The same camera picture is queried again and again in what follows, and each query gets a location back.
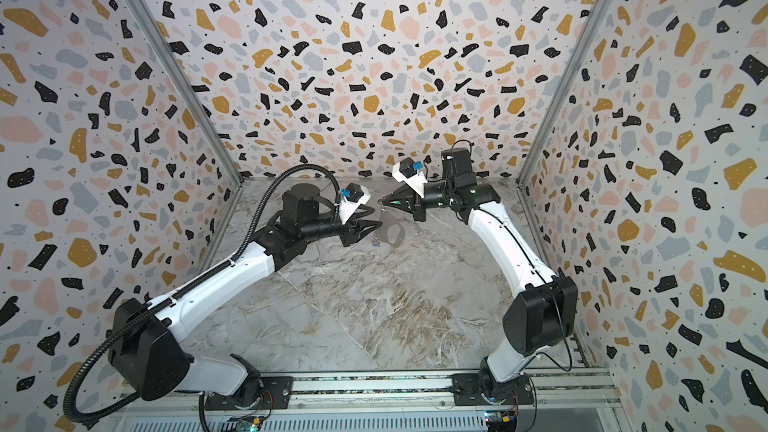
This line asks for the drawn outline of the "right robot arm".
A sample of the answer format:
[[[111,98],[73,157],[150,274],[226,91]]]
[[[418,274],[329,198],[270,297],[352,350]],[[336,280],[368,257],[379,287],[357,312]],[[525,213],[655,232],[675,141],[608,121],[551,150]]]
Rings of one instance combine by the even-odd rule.
[[[490,251],[512,294],[503,317],[504,338],[481,361],[478,387],[483,398],[501,403],[524,383],[524,370],[538,356],[573,334],[578,288],[539,258],[510,219],[492,185],[479,183],[471,151],[441,153],[442,177],[430,180],[427,166],[404,158],[392,167],[400,184],[381,204],[411,214],[418,222],[427,211],[449,208]]]

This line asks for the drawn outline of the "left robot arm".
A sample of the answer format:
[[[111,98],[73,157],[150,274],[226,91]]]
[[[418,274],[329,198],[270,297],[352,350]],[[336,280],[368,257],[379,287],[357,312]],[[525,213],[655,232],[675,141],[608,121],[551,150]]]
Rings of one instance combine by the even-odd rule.
[[[370,219],[370,191],[351,183],[335,201],[323,197],[310,183],[292,186],[282,195],[282,207],[248,239],[241,255],[230,255],[206,273],[176,290],[142,305],[132,299],[118,308],[115,324],[122,326],[140,313],[168,301],[137,329],[118,340],[109,352],[110,364],[144,401],[171,392],[213,393],[237,408],[251,408],[263,397],[260,372],[243,357],[193,356],[182,341],[210,314],[242,290],[280,270],[302,255],[307,246],[337,237],[348,247],[380,227]]]

